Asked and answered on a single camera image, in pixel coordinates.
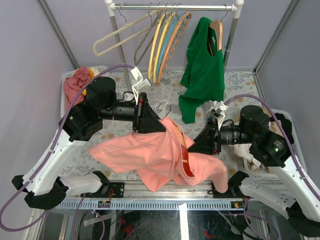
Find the wooden hanger with green shirt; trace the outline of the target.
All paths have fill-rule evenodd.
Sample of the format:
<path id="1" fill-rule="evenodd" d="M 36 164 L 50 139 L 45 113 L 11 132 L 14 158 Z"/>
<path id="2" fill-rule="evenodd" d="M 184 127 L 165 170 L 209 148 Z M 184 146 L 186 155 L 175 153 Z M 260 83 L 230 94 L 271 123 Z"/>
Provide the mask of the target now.
<path id="1" fill-rule="evenodd" d="M 153 139 L 155 157 L 152 171 L 163 182 L 174 180 L 181 184 L 187 179 L 194 179 L 196 174 L 188 153 L 191 139 L 169 117 L 159 121 L 165 127 L 165 132 L 158 132 Z"/>

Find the salmon pink t shirt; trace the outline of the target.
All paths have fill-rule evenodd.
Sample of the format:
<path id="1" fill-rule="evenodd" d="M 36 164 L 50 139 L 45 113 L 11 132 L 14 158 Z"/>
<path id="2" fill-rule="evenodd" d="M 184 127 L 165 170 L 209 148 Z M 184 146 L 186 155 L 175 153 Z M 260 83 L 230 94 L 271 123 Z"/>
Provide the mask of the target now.
<path id="1" fill-rule="evenodd" d="M 89 153 L 95 160 L 105 164 L 117 174 L 135 170 L 147 189 L 155 192 L 167 183 L 159 180 L 157 174 L 153 172 L 156 136 L 157 132 L 132 132 L 97 144 L 89 149 Z M 218 192 L 225 193 L 228 189 L 228 171 L 225 164 L 213 155 L 188 153 L 192 158 L 195 178 L 189 178 L 182 183 L 174 182 L 178 185 L 194 186 L 205 180 L 211 180 Z"/>

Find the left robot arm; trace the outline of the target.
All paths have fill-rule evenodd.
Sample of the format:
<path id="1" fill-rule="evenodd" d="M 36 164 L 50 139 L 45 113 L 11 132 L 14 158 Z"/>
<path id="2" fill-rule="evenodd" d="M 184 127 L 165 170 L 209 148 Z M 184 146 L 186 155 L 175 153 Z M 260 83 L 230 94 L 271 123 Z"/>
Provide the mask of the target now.
<path id="1" fill-rule="evenodd" d="M 67 197 L 110 195 L 110 181 L 101 171 L 80 177 L 59 175 L 74 152 L 103 128 L 103 120 L 132 122 L 133 131 L 141 134 L 166 131 L 150 107 L 146 93 L 142 92 L 137 102 L 118 100 L 112 78 L 95 78 L 86 87 L 84 101 L 73 106 L 59 122 L 53 148 L 49 148 L 28 173 L 12 179 L 17 190 L 26 185 L 24 200 L 30 208 L 51 210 Z"/>

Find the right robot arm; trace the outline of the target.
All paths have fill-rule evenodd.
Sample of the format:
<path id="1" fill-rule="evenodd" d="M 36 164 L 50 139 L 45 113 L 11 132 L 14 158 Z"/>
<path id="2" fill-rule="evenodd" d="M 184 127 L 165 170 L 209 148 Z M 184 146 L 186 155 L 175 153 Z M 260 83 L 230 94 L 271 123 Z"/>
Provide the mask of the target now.
<path id="1" fill-rule="evenodd" d="M 263 185 L 242 171 L 228 184 L 229 194 L 236 198 L 242 194 L 252 197 L 280 213 L 301 235 L 319 237 L 320 201 L 309 188 L 314 183 L 308 181 L 301 164 L 294 162 L 291 144 L 283 135 L 272 132 L 269 122 L 269 116 L 256 105 L 241 109 L 238 125 L 219 127 L 217 120 L 209 118 L 188 152 L 215 155 L 222 145 L 250 144 L 249 153 L 272 170 L 291 195 Z"/>

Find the white garment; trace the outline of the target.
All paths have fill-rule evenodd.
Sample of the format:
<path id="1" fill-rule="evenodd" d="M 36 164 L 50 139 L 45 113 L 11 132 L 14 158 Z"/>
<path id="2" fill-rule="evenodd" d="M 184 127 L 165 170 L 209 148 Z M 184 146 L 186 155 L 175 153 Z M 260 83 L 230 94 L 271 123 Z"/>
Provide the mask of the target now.
<path id="1" fill-rule="evenodd" d="M 233 146 L 233 150 L 238 157 L 241 157 L 244 160 L 246 160 L 246 163 L 250 171 L 258 173 L 261 163 L 257 159 L 255 159 L 254 156 L 250 153 L 251 146 L 251 143 L 235 144 Z"/>

